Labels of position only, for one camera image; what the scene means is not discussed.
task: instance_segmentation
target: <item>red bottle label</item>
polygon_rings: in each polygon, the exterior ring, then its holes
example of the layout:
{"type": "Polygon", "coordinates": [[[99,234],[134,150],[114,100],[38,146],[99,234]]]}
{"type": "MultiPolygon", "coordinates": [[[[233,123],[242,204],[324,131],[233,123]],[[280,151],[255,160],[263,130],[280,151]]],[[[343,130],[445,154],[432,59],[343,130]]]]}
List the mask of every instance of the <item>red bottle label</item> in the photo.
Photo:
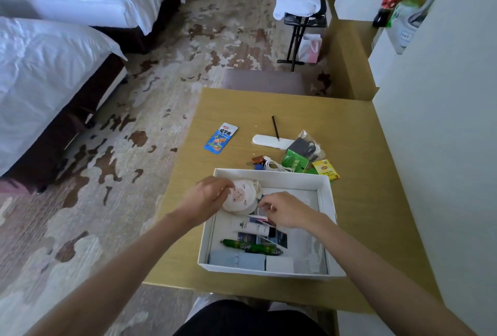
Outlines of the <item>red bottle label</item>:
{"type": "Polygon", "coordinates": [[[393,10],[400,0],[383,0],[381,8],[384,10],[393,10]]]}

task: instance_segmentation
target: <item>yellow tea bag packet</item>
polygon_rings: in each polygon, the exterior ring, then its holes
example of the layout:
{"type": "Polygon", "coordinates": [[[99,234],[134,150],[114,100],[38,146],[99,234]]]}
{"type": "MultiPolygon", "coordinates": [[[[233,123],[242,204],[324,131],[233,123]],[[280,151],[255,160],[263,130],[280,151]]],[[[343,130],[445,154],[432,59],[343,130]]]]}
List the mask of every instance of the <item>yellow tea bag packet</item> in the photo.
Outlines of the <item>yellow tea bag packet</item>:
{"type": "Polygon", "coordinates": [[[319,175],[328,176],[330,178],[330,181],[340,178],[340,175],[337,174],[333,166],[330,164],[330,161],[328,161],[327,159],[313,162],[313,166],[319,175]]]}

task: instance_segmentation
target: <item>person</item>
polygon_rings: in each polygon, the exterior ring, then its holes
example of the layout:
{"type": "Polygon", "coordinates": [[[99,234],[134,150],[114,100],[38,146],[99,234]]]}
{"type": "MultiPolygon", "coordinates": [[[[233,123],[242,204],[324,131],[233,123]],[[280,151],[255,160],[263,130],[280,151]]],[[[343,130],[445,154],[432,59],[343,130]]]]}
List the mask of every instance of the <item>person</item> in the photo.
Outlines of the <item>person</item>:
{"type": "MultiPolygon", "coordinates": [[[[233,183],[224,178],[210,176],[198,182],[174,211],[59,302],[27,335],[104,334],[160,257],[190,229],[215,214],[230,188],[234,188],[233,183]]],[[[441,302],[341,230],[327,215],[287,192],[264,196],[259,206],[277,225],[303,228],[319,240],[395,334],[475,335],[441,302]]],[[[175,335],[254,336],[268,332],[325,334],[300,312],[265,312],[223,300],[202,308],[175,335]]]]}

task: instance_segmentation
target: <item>upholstered bench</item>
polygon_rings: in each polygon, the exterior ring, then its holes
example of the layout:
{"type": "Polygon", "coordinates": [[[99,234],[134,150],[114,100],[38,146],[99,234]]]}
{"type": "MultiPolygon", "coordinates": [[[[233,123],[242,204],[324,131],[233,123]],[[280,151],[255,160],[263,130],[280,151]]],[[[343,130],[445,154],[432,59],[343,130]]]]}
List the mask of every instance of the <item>upholstered bench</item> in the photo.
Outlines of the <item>upholstered bench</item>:
{"type": "Polygon", "coordinates": [[[301,73],[288,71],[265,71],[226,69],[221,88],[272,92],[277,94],[307,95],[301,73]]]}

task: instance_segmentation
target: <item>black pencil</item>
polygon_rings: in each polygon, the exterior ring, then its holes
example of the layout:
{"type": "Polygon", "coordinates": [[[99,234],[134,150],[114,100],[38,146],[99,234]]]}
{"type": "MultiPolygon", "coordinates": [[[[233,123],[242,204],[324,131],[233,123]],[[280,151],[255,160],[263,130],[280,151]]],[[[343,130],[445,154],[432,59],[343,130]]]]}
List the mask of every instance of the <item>black pencil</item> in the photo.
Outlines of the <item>black pencil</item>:
{"type": "Polygon", "coordinates": [[[279,141],[279,134],[278,134],[278,128],[276,127],[276,121],[274,121],[274,116],[271,116],[271,118],[273,119],[274,131],[276,132],[276,138],[279,141]]]}

